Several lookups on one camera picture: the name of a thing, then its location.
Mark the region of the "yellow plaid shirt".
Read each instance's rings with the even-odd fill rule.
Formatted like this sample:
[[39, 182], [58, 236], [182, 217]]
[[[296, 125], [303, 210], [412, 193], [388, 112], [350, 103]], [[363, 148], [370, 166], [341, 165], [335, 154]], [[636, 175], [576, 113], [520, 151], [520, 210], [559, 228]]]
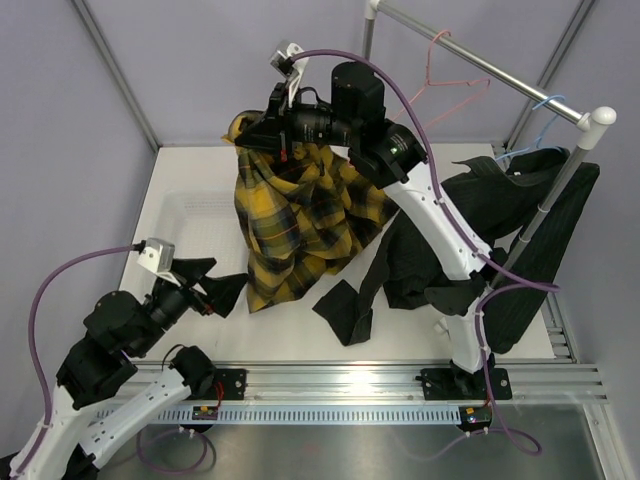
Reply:
[[285, 162], [235, 151], [234, 207], [248, 248], [252, 313], [299, 300], [323, 275], [339, 273], [398, 210], [327, 145], [296, 144]]

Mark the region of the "pink wire hanger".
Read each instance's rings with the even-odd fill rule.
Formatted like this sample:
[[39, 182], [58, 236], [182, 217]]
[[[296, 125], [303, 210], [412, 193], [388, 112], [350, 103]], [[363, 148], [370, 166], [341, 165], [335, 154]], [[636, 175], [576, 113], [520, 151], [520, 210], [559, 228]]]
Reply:
[[463, 88], [469, 91], [470, 95], [464, 98], [463, 100], [461, 100], [460, 102], [458, 102], [457, 104], [453, 105], [448, 110], [434, 117], [433, 119], [427, 121], [426, 123], [423, 123], [421, 127], [424, 131], [427, 131], [431, 127], [445, 121], [446, 119], [454, 115], [456, 112], [464, 109], [465, 107], [472, 104], [473, 102], [476, 102], [483, 95], [485, 95], [491, 87], [491, 78], [488, 76], [476, 78], [476, 79], [445, 80], [445, 81], [438, 81], [433, 77], [433, 66], [434, 66], [433, 53], [434, 53], [435, 45], [442, 39], [450, 39], [450, 38], [451, 38], [451, 31], [448, 29], [443, 29], [443, 30], [440, 30], [435, 35], [435, 37], [430, 41], [429, 46], [427, 48], [427, 53], [426, 53], [424, 82], [421, 85], [421, 87], [415, 92], [415, 94], [408, 100], [408, 103], [411, 106], [415, 106], [417, 101], [421, 97], [425, 96], [426, 94], [429, 94], [431, 91], [438, 92], [439, 90], [442, 90], [445, 88]]

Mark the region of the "dark pinstripe shirt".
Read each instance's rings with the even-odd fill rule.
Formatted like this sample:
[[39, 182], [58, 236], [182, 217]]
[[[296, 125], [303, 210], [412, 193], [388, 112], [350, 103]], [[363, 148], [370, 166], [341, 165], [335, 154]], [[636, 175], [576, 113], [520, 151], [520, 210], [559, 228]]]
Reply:
[[[474, 243], [493, 246], [528, 226], [567, 158], [567, 151], [542, 149], [514, 157], [507, 170], [489, 157], [471, 158], [463, 163], [466, 171], [443, 181], [442, 190], [476, 234]], [[511, 273], [534, 283], [554, 282], [599, 176], [598, 164], [580, 164]], [[354, 289], [341, 281], [313, 310], [328, 322], [342, 345], [350, 346], [369, 340], [377, 293], [384, 293], [393, 310], [415, 310], [427, 305], [427, 289], [448, 283], [432, 248], [407, 215], [399, 212], [384, 233], [360, 287]], [[484, 308], [490, 348], [498, 354], [509, 352], [544, 299], [544, 292], [522, 288], [490, 300]]]

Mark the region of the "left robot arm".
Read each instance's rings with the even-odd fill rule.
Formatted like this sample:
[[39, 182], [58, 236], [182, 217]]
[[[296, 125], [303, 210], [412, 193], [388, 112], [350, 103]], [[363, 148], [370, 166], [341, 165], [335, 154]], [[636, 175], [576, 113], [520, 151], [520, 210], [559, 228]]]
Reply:
[[116, 452], [165, 409], [186, 399], [222, 396], [209, 357], [183, 346], [148, 387], [103, 420], [95, 415], [136, 373], [143, 358], [189, 310], [227, 317], [247, 282], [244, 273], [211, 278], [213, 258], [176, 260], [175, 282], [158, 278], [144, 301], [127, 291], [100, 298], [86, 333], [56, 374], [50, 408], [23, 449], [2, 458], [4, 479], [94, 479]]

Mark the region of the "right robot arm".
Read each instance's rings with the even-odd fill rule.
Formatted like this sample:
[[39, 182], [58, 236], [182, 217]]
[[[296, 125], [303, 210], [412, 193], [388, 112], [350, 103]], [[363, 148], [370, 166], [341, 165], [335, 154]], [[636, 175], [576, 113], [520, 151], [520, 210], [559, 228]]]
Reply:
[[344, 146], [357, 172], [408, 217], [434, 252], [445, 277], [429, 287], [428, 303], [445, 317], [452, 359], [447, 369], [422, 376], [425, 390], [483, 399], [491, 384], [492, 353], [480, 320], [488, 293], [491, 248], [468, 224], [437, 180], [424, 135], [386, 116], [391, 79], [362, 58], [331, 73], [331, 99], [304, 104], [298, 91], [304, 60], [277, 63], [284, 76], [256, 119], [243, 122], [235, 144], [287, 159], [294, 144]]

